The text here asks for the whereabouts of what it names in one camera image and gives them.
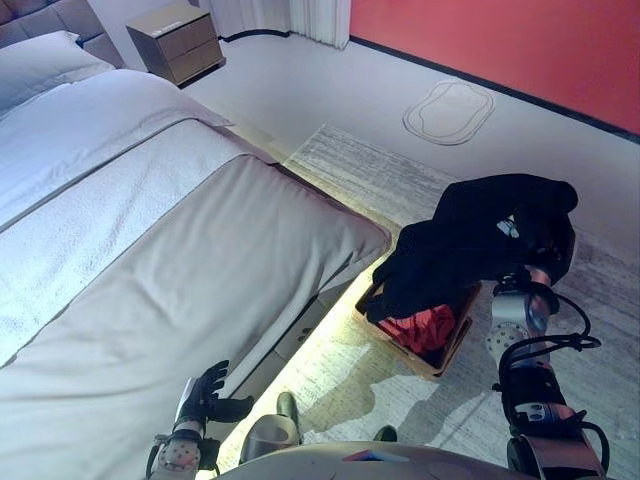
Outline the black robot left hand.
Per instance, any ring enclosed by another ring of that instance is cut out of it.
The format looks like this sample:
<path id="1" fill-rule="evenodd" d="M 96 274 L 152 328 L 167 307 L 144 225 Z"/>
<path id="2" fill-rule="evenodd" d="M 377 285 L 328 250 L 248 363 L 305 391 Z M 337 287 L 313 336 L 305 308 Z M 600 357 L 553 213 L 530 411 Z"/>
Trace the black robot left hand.
<path id="1" fill-rule="evenodd" d="M 229 361 L 223 360 L 209 367 L 195 380 L 188 396 L 178 410 L 176 423 L 194 421 L 205 427 L 209 421 L 236 423 L 245 419 L 254 405 L 254 398 L 221 398 Z"/>

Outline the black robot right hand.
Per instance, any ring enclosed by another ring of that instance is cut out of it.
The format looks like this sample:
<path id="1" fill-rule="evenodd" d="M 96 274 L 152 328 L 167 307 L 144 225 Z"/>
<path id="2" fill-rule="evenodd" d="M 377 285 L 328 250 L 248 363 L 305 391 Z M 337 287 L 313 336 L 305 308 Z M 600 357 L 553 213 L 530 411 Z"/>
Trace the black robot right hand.
<path id="1" fill-rule="evenodd" d="M 545 249 L 536 251 L 528 263 L 532 280 L 549 287 L 558 283 L 569 272 L 574 251 L 574 235 L 563 237 Z"/>

